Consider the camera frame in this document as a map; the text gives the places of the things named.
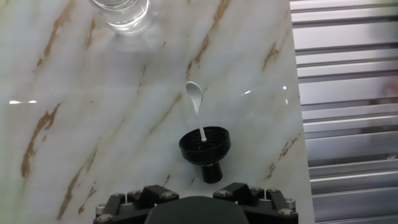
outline screw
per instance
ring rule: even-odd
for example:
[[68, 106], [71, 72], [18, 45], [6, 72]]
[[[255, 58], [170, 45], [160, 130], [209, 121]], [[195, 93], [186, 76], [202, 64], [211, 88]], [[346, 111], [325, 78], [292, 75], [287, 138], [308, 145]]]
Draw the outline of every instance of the screw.
[[112, 194], [113, 197], [125, 197], [125, 194], [123, 193], [116, 193], [116, 194]]
[[252, 187], [252, 188], [250, 188], [250, 190], [252, 190], [252, 191], [262, 191], [264, 189], [262, 189], [260, 187]]
[[274, 193], [277, 193], [277, 192], [279, 192], [279, 190], [278, 190], [278, 189], [268, 189], [267, 192], [274, 192]]
[[102, 214], [97, 218], [97, 221], [107, 222], [107, 221], [110, 221], [112, 218], [113, 218], [113, 216], [110, 214]]
[[177, 198], [178, 194], [175, 192], [168, 191], [164, 192], [161, 197], [165, 199], [172, 199], [172, 198]]
[[281, 210], [279, 210], [279, 214], [281, 214], [283, 216], [291, 216], [291, 215], [295, 215], [296, 212], [289, 208], [282, 208]]
[[227, 190], [217, 190], [214, 195], [217, 197], [228, 197], [231, 195], [231, 192]]
[[141, 190], [133, 190], [133, 191], [130, 191], [128, 194], [129, 194], [129, 195], [141, 194]]

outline bolt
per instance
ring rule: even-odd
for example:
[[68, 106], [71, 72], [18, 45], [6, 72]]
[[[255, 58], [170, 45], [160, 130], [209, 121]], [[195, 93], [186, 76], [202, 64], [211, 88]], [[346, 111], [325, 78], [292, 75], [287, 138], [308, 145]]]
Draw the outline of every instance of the bolt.
[[130, 191], [128, 194], [129, 194], [129, 195], [141, 194], [141, 190], [133, 190], [133, 191]]
[[228, 197], [231, 195], [231, 192], [227, 190], [217, 190], [214, 195], [217, 197]]
[[274, 192], [274, 193], [277, 193], [277, 192], [279, 192], [279, 190], [278, 190], [278, 189], [268, 189], [267, 192]]
[[113, 218], [113, 216], [110, 214], [102, 214], [97, 218], [97, 221], [107, 222], [107, 221], [110, 221], [112, 218]]
[[287, 198], [286, 202], [290, 209], [294, 210], [296, 208], [296, 201], [294, 199]]
[[252, 190], [252, 191], [262, 191], [264, 189], [262, 189], [260, 187], [252, 187], [252, 188], [250, 188], [250, 190]]
[[279, 210], [279, 214], [281, 214], [283, 216], [291, 216], [291, 215], [295, 215], [296, 212], [289, 208], [282, 208], [281, 210]]
[[177, 197], [178, 197], [178, 194], [175, 192], [171, 192], [171, 191], [164, 192], [162, 194], [162, 198], [165, 198], [165, 199], [172, 199], [172, 198], [177, 198]]
[[95, 207], [95, 214], [96, 215], [101, 215], [102, 214], [102, 212], [104, 211], [104, 209], [105, 209], [105, 206], [106, 206], [106, 204], [99, 204], [97, 207]]
[[112, 194], [113, 197], [125, 197], [125, 194], [123, 193], [116, 193], [116, 194]]

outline brown marble vein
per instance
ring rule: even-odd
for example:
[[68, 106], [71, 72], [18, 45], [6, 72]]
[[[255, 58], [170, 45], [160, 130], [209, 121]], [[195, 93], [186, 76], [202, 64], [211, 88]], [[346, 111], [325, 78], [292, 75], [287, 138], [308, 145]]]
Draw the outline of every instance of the brown marble vein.
[[95, 24], [95, 18], [93, 18], [92, 22], [91, 22], [91, 27], [90, 27], [90, 34], [88, 35], [88, 37], [86, 37], [86, 42], [85, 42], [85, 49], [87, 50], [92, 41], [93, 41], [93, 30], [95, 28], [96, 24]]
[[268, 180], [272, 177], [272, 172], [274, 171], [274, 169], [275, 169], [275, 164], [272, 163], [271, 166], [269, 167], [269, 174], [264, 178], [264, 180]]
[[164, 182], [163, 187], [166, 186], [166, 184], [169, 181], [169, 179], [170, 179], [170, 174], [166, 177], [166, 182]]
[[30, 158], [35, 155], [36, 151], [34, 150], [34, 144], [36, 141], [37, 136], [41, 132], [41, 130], [45, 129], [48, 130], [51, 128], [53, 125], [55, 115], [57, 114], [58, 108], [61, 106], [62, 103], [59, 103], [54, 110], [52, 111], [51, 114], [49, 114], [48, 111], [45, 112], [45, 114], [39, 119], [39, 121], [36, 124], [36, 128], [33, 132], [33, 135], [30, 139], [29, 145], [26, 149], [26, 152], [24, 154], [22, 164], [21, 164], [21, 172], [24, 180], [24, 185], [29, 177], [30, 174]]
[[10, 0], [6, 0], [6, 2], [5, 2], [2, 6], [0, 6], [0, 14], [1, 14], [2, 10], [3, 10], [9, 3], [10, 3]]
[[267, 64], [269, 62], [269, 60], [273, 60], [275, 61], [278, 54], [279, 54], [279, 50], [276, 49], [276, 43], [272, 44], [272, 47], [270, 49], [270, 51], [268, 52], [266, 59], [264, 60], [264, 65], [262, 66], [262, 72], [266, 69]]
[[139, 91], [141, 90], [141, 87], [144, 84], [144, 75], [145, 75], [145, 72], [147, 71], [147, 65], [144, 65], [141, 70], [142, 70], [142, 75], [141, 75], [141, 81], [139, 82], [139, 85], [138, 85], [137, 95], [138, 95]]
[[94, 147], [93, 152], [88, 156], [88, 158], [86, 159], [86, 161], [84, 163], [84, 166], [86, 167], [87, 172], [90, 171], [91, 165], [94, 162], [95, 155], [97, 155], [97, 151], [98, 151], [98, 145], [96, 145]]
[[114, 130], [114, 135], [117, 134], [120, 130], [120, 127], [123, 125], [124, 123], [124, 118], [120, 121], [120, 123], [118, 124], [118, 126], [116, 127], [116, 130]]
[[282, 50], [283, 46], [285, 45], [286, 39], [290, 34], [290, 29], [287, 30], [284, 38], [282, 39], [282, 43], [280, 44], [279, 49], [276, 48], [276, 42], [272, 44], [271, 49], [268, 51], [266, 59], [264, 60], [264, 64], [262, 66], [262, 72], [266, 69], [268, 63], [272, 60], [275, 62], [279, 56], [279, 52]]
[[209, 32], [206, 34], [205, 38], [203, 39], [199, 53], [193, 60], [191, 60], [191, 62], [189, 63], [189, 65], [187, 67], [187, 72], [186, 72], [187, 80], [189, 80], [189, 78], [190, 78], [190, 69], [191, 69], [192, 63], [193, 62], [200, 63], [202, 55], [206, 52], [206, 50], [211, 45], [211, 42], [212, 42], [214, 36], [216, 35], [218, 28], [220, 26], [220, 20], [223, 18], [224, 12], [228, 8], [230, 2], [231, 2], [231, 0], [221, 0], [220, 4], [218, 5], [217, 11], [213, 17], [213, 25], [210, 28]]
[[[72, 180], [70, 181], [69, 186], [68, 186], [68, 189], [67, 189], [67, 192], [66, 192], [66, 194], [65, 194], [65, 196], [64, 196], [63, 202], [62, 202], [62, 204], [61, 204], [61, 206], [60, 206], [60, 209], [59, 209], [59, 211], [58, 211], [57, 220], [61, 220], [63, 214], [65, 213], [65, 211], [66, 211], [67, 208], [68, 208], [68, 205], [69, 205], [71, 199], [73, 198], [72, 190], [73, 190], [73, 188], [74, 188], [75, 185], [76, 185], [76, 182], [77, 182], [77, 180], [78, 180], [78, 178], [79, 178], [79, 176], [80, 176], [80, 174], [81, 174], [81, 171], [83, 170], [84, 167], [86, 167], [86, 172], [87, 172], [87, 173], [88, 173], [88, 171], [90, 171], [91, 165], [93, 164], [93, 161], [94, 161], [94, 158], [95, 158], [95, 155], [97, 154], [97, 152], [98, 152], [98, 145], [96, 145], [96, 146], [94, 147], [93, 152], [87, 157], [87, 159], [86, 159], [86, 161], [84, 162], [84, 164], [80, 167], [79, 171], [76, 173], [76, 175], [75, 175], [75, 176], [72, 178]], [[88, 197], [87, 197], [86, 201], [87, 201], [95, 192], [96, 192], [96, 190], [94, 190], [94, 187], [92, 187], [90, 193], [88, 194]]]
[[289, 142], [286, 143], [286, 145], [283, 148], [282, 152], [279, 154], [279, 159], [278, 160], [281, 160], [283, 157], [286, 156], [287, 152], [294, 145], [294, 143], [299, 139], [300, 135], [301, 135], [301, 132], [298, 134], [297, 138], [292, 140], [292, 142], [290, 144], [289, 144]]
[[174, 106], [181, 100], [181, 98], [182, 98], [182, 92], [180, 91], [178, 95], [174, 98], [172, 104], [169, 106], [166, 113], [164, 113], [162, 118], [158, 122], [156, 122], [156, 124], [149, 130], [149, 135], [152, 135], [156, 131], [156, 129], [163, 123], [163, 121], [166, 120], [168, 115], [173, 110]]
[[189, 183], [189, 186], [191, 186], [192, 184], [193, 184], [193, 181], [195, 180], [195, 178], [193, 178], [192, 180], [191, 180], [191, 182]]
[[50, 40], [44, 49], [43, 57], [40, 56], [39, 61], [37, 62], [36, 69], [41, 67], [43, 65], [43, 63], [48, 59], [48, 57], [51, 53], [51, 48], [55, 42], [55, 39], [57, 38], [58, 29], [60, 27], [63, 27], [63, 25], [66, 23], [66, 21], [70, 20], [70, 14], [72, 13], [74, 8], [75, 8], [75, 0], [69, 0], [68, 4], [63, 9], [63, 11], [61, 12], [58, 19], [56, 19], [54, 21], [53, 30], [51, 32]]
[[78, 211], [79, 215], [80, 215], [82, 212], [84, 212], [84, 210], [85, 210], [85, 205], [86, 205], [88, 199], [89, 199], [91, 196], [93, 196], [93, 194], [94, 194], [95, 192], [97, 192], [97, 190], [94, 190], [94, 186], [92, 186], [90, 192], [89, 192], [88, 195], [87, 195], [87, 198], [86, 198], [85, 202], [84, 202], [83, 205], [81, 205], [81, 207], [79, 208], [79, 211]]
[[67, 189], [67, 192], [66, 192], [66, 194], [65, 194], [65, 196], [64, 196], [63, 202], [62, 202], [61, 207], [60, 207], [60, 209], [59, 209], [59, 211], [58, 211], [57, 220], [61, 220], [63, 214], [64, 214], [65, 211], [67, 210], [68, 205], [69, 205], [69, 202], [70, 202], [70, 200], [71, 200], [72, 197], [73, 197], [73, 195], [72, 195], [72, 190], [73, 190], [73, 188], [75, 187], [75, 184], [76, 184], [76, 182], [77, 182], [77, 179], [79, 178], [80, 172], [81, 172], [81, 170], [83, 170], [83, 168], [84, 168], [84, 166], [81, 166], [80, 169], [79, 169], [79, 171], [75, 174], [75, 176], [74, 176], [74, 177], [72, 178], [72, 180], [70, 181], [69, 186], [68, 186], [68, 189]]
[[[279, 159], [278, 161], [280, 161], [283, 157], [286, 156], [287, 152], [289, 151], [290, 148], [292, 148], [292, 146], [294, 145], [294, 143], [299, 139], [301, 133], [303, 132], [303, 130], [298, 134], [298, 136], [296, 138], [294, 138], [291, 142], [287, 141], [284, 148], [282, 149], [282, 151], [279, 154]], [[269, 166], [269, 172], [268, 175], [264, 178], [264, 180], [268, 180], [272, 177], [272, 172], [274, 171], [274, 169], [276, 168], [276, 164], [272, 163]]]

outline black cylinder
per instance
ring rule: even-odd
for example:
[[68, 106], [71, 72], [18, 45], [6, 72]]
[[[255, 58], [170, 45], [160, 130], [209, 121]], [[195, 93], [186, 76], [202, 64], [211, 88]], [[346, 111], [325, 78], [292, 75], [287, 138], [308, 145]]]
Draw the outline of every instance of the black cylinder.
[[221, 171], [220, 163], [216, 162], [214, 164], [203, 165], [201, 167], [201, 174], [203, 176], [203, 181], [207, 184], [214, 184], [219, 182], [223, 178], [223, 173]]
[[214, 184], [223, 178], [220, 159], [231, 147], [229, 132], [221, 127], [205, 127], [207, 141], [202, 142], [199, 129], [193, 130], [180, 140], [182, 156], [188, 162], [201, 166], [203, 181]]

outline metal slat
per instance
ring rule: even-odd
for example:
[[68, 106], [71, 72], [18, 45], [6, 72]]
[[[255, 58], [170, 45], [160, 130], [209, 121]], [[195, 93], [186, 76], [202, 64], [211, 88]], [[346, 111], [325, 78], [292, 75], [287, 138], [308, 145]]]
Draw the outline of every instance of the metal slat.
[[334, 131], [354, 128], [368, 128], [398, 124], [398, 115], [375, 116], [366, 118], [338, 119], [304, 123], [304, 132]]
[[318, 222], [317, 224], [393, 224], [398, 223], [398, 215], [383, 215], [366, 218], [350, 218], [332, 222]]
[[395, 4], [398, 4], [397, 0], [309, 0], [292, 1], [290, 2], [290, 8], [292, 12], [297, 12], [309, 10], [350, 9], [353, 7], [380, 7]]
[[394, 17], [398, 7], [379, 7], [371, 9], [347, 9], [324, 12], [301, 12], [292, 14], [293, 25], [314, 22], [336, 22], [353, 19], [376, 19]]
[[328, 65], [336, 63], [370, 62], [398, 58], [398, 49], [362, 50], [316, 55], [296, 56], [298, 67]]
[[398, 22], [294, 29], [296, 50], [392, 44], [398, 42]]
[[316, 222], [398, 213], [398, 187], [314, 195]]
[[356, 106], [349, 108], [335, 108], [327, 110], [312, 110], [303, 111], [303, 120], [308, 122], [311, 120], [331, 119], [331, 118], [346, 118], [352, 116], [367, 116], [373, 114], [389, 114], [398, 113], [398, 103], [371, 105], [371, 106]]
[[386, 72], [394, 70], [398, 70], [398, 60], [304, 67], [297, 69], [297, 75], [299, 78], [312, 78], [330, 75]]
[[359, 78], [329, 82], [301, 83], [302, 105], [397, 97], [397, 77]]
[[398, 186], [398, 170], [367, 172], [311, 179], [312, 194]]
[[371, 172], [375, 170], [398, 169], [398, 159], [355, 162], [350, 164], [338, 164], [330, 166], [310, 167], [310, 177], [324, 177], [331, 175], [343, 175], [359, 172]]
[[309, 161], [398, 153], [398, 131], [306, 139]]

